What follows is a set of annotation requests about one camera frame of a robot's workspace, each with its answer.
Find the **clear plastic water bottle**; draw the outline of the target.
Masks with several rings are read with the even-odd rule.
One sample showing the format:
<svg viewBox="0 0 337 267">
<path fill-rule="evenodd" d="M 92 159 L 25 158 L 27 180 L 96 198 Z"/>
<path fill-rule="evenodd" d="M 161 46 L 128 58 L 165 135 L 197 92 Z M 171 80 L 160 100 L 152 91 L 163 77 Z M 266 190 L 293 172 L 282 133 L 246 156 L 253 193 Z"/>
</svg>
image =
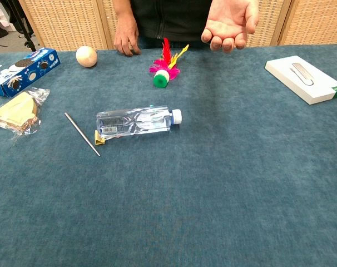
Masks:
<svg viewBox="0 0 337 267">
<path fill-rule="evenodd" d="M 172 125 L 179 125 L 181 122 L 181 110 L 171 110 L 167 106 L 106 111 L 96 116 L 97 131 L 106 140 L 170 131 Z"/>
</svg>

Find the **blue Oreo cookie box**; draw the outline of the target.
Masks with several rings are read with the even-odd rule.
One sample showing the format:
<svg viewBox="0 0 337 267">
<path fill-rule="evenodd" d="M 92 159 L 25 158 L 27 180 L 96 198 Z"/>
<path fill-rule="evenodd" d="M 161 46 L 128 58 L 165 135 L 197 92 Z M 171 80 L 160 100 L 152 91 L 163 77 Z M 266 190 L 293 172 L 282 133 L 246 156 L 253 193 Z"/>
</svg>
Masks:
<svg viewBox="0 0 337 267">
<path fill-rule="evenodd" d="M 0 96 L 13 97 L 60 64 L 57 51 L 43 47 L 0 72 Z"/>
</svg>

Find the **black tripod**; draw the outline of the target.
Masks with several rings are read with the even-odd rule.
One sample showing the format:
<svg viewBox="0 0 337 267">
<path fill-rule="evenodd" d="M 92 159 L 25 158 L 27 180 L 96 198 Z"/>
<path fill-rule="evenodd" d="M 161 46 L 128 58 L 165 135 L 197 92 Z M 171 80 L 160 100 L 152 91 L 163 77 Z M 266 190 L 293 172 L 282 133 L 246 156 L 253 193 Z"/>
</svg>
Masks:
<svg viewBox="0 0 337 267">
<path fill-rule="evenodd" d="M 23 35 L 26 39 L 26 42 L 24 43 L 24 45 L 28 48 L 31 49 L 32 52 L 36 51 L 35 45 L 31 40 L 31 35 L 29 35 L 27 28 L 25 26 L 25 24 L 23 23 L 22 17 L 19 14 L 19 11 L 17 9 L 17 6 L 15 5 L 15 1 L 14 0 L 8 0 L 9 6 L 12 10 L 12 12 L 14 13 L 14 16 L 16 18 L 16 21 L 18 22 L 18 24 L 20 25 Z"/>
</svg>

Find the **silver metal clip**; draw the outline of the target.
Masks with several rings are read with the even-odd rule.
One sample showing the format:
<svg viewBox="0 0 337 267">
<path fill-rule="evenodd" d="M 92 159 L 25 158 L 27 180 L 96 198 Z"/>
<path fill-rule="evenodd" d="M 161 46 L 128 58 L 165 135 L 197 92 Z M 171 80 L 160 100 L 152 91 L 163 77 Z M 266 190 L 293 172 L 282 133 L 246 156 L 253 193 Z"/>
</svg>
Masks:
<svg viewBox="0 0 337 267">
<path fill-rule="evenodd" d="M 307 71 L 307 69 L 300 63 L 293 63 L 290 70 L 297 75 L 297 77 L 307 86 L 314 84 L 313 76 Z"/>
</svg>

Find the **person's black shirt torso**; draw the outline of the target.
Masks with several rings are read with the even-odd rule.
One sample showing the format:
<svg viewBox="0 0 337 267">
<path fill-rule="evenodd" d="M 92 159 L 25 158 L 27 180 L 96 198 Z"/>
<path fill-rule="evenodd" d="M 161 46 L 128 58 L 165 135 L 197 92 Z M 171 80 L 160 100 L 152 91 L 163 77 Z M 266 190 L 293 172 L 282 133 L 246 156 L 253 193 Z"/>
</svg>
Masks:
<svg viewBox="0 0 337 267">
<path fill-rule="evenodd" d="M 205 48 L 201 41 L 212 0 L 130 0 L 139 45 L 160 48 L 166 37 L 172 48 Z"/>
</svg>

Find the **plastic-wrapped sandwich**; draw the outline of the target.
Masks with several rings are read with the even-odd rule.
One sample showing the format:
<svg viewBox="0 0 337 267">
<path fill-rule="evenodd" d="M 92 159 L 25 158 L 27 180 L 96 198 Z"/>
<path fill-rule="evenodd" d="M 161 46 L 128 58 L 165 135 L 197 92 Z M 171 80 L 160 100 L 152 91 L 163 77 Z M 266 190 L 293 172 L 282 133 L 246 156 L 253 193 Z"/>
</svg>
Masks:
<svg viewBox="0 0 337 267">
<path fill-rule="evenodd" d="M 0 128 L 13 133 L 12 141 L 39 131 L 41 107 L 49 94 L 49 89 L 31 87 L 0 106 Z"/>
</svg>

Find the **person's right forearm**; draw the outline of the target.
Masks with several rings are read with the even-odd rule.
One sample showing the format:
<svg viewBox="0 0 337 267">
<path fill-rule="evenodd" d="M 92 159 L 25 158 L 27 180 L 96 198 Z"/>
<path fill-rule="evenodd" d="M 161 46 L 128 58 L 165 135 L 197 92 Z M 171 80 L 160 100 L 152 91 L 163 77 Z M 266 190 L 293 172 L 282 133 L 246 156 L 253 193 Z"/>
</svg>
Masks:
<svg viewBox="0 0 337 267">
<path fill-rule="evenodd" d="M 112 0 L 119 26 L 136 26 L 130 0 Z"/>
</svg>

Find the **white box with green end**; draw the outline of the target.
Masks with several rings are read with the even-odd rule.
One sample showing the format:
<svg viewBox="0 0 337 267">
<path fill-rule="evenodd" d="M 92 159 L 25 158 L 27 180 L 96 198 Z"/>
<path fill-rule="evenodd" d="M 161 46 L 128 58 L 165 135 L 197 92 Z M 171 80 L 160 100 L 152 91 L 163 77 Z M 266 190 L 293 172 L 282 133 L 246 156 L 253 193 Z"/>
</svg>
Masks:
<svg viewBox="0 0 337 267">
<path fill-rule="evenodd" d="M 302 83 L 297 75 L 290 70 L 291 65 L 295 62 L 304 66 L 313 76 L 314 84 L 312 86 Z M 337 80 L 299 56 L 267 61 L 265 69 L 309 105 L 337 98 Z"/>
</svg>

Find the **thin metal rod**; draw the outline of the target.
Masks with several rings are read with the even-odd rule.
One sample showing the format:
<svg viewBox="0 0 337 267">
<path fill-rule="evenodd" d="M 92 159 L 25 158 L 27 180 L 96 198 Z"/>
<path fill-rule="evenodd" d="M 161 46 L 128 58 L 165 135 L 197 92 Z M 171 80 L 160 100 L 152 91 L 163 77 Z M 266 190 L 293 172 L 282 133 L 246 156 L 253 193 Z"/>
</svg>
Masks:
<svg viewBox="0 0 337 267">
<path fill-rule="evenodd" d="M 76 131 L 81 135 L 81 137 L 85 140 L 85 142 L 89 145 L 89 147 L 94 151 L 94 153 L 100 157 L 100 153 L 95 149 L 93 144 L 89 141 L 88 137 L 82 132 L 82 130 L 79 128 L 79 126 L 75 123 L 75 121 L 72 119 L 72 117 L 65 112 L 64 115 L 69 120 L 69 122 L 72 124 L 72 126 L 76 129 Z"/>
</svg>

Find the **blue tablecloth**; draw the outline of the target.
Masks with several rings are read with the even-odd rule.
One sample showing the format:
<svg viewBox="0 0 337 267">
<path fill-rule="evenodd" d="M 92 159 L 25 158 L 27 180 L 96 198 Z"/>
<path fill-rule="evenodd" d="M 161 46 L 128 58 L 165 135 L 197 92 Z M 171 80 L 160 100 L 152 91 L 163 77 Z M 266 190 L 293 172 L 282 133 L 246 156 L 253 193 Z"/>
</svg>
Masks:
<svg viewBox="0 0 337 267">
<path fill-rule="evenodd" d="M 337 80 L 337 45 L 189 49 L 164 89 L 160 53 L 61 52 L 39 131 L 0 128 L 0 267 L 337 267 L 337 99 L 265 70 L 298 55 Z M 182 122 L 95 145 L 98 113 L 150 106 Z"/>
</svg>

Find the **person's left hand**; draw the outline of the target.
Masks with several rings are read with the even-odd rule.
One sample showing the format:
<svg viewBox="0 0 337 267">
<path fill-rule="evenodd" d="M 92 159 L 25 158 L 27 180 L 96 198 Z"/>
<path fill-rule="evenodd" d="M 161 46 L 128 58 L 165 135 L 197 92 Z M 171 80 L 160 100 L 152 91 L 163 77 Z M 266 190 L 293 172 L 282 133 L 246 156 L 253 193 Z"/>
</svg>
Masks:
<svg viewBox="0 0 337 267">
<path fill-rule="evenodd" d="M 242 50 L 258 22 L 259 0 L 212 0 L 201 40 L 214 52 Z"/>
</svg>

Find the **light wooden ball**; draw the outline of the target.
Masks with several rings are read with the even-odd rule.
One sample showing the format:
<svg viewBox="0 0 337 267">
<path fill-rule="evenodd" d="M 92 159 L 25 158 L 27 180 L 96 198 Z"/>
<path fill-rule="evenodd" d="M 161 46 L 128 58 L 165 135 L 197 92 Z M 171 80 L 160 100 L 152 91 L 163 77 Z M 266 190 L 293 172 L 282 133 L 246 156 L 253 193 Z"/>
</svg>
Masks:
<svg viewBox="0 0 337 267">
<path fill-rule="evenodd" d="M 90 46 L 81 46 L 76 51 L 76 60 L 83 67 L 93 67 L 97 63 L 97 52 Z"/>
</svg>

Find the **person's right hand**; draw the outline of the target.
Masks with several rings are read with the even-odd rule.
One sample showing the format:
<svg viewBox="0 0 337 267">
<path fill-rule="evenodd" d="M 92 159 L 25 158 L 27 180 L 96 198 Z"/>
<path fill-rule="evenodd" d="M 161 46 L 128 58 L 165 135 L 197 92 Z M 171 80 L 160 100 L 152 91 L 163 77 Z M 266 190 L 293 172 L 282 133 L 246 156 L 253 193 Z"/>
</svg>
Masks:
<svg viewBox="0 0 337 267">
<path fill-rule="evenodd" d="M 135 22 L 118 22 L 114 45 L 119 53 L 125 56 L 141 54 L 138 46 L 138 28 Z"/>
</svg>

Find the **colourful feather shuttlecock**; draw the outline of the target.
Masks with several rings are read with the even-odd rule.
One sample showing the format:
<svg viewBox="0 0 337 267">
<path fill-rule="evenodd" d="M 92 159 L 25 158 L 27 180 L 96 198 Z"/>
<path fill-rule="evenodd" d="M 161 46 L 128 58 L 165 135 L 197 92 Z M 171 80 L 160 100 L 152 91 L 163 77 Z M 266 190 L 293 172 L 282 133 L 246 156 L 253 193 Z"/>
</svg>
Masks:
<svg viewBox="0 0 337 267">
<path fill-rule="evenodd" d="M 163 38 L 161 57 L 154 60 L 148 69 L 149 73 L 153 74 L 153 84 L 156 87 L 165 88 L 170 81 L 177 78 L 181 72 L 177 67 L 177 61 L 188 48 L 187 44 L 180 53 L 172 55 L 169 40 L 166 37 Z"/>
</svg>

